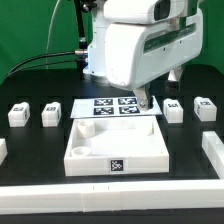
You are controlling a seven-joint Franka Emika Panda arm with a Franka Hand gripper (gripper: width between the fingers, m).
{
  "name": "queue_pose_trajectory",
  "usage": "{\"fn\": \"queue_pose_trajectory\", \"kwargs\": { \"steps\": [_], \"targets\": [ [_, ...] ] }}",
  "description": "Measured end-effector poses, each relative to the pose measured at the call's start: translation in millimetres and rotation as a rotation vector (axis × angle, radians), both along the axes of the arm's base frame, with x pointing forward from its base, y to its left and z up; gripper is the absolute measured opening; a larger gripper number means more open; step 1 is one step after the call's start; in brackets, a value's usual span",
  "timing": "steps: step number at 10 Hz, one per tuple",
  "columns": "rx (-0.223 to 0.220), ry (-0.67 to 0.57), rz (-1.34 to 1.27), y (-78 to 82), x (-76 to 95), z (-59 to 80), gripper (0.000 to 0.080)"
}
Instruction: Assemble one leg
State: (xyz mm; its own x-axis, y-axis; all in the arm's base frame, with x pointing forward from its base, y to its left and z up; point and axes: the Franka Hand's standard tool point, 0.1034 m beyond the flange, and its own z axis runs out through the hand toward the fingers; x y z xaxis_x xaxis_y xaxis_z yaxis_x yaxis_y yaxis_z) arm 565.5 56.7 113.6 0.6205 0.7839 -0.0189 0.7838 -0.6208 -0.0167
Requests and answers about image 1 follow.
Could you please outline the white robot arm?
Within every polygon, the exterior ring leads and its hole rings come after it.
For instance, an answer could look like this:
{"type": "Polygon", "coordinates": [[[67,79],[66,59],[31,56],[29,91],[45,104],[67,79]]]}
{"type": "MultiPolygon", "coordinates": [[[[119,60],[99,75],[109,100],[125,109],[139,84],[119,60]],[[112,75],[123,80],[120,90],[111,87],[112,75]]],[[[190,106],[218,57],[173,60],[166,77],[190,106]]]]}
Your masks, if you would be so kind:
{"type": "Polygon", "coordinates": [[[137,105],[152,107],[150,82],[166,74],[175,92],[183,65],[203,42],[201,0],[81,0],[92,14],[93,39],[84,77],[132,91],[137,105]]]}

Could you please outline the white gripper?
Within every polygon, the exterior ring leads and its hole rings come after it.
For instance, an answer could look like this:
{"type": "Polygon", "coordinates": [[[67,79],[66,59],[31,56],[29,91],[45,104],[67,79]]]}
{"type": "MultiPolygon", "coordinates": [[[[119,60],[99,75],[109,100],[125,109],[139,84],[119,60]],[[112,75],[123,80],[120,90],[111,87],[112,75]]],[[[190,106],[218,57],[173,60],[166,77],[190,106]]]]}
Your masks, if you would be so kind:
{"type": "MultiPolygon", "coordinates": [[[[167,93],[174,94],[179,91],[182,73],[183,68],[181,66],[178,66],[169,72],[168,79],[165,82],[165,90],[167,93]]],[[[137,106],[140,110],[150,110],[153,107],[150,84],[145,84],[135,89],[134,94],[137,99],[137,106]]]]}

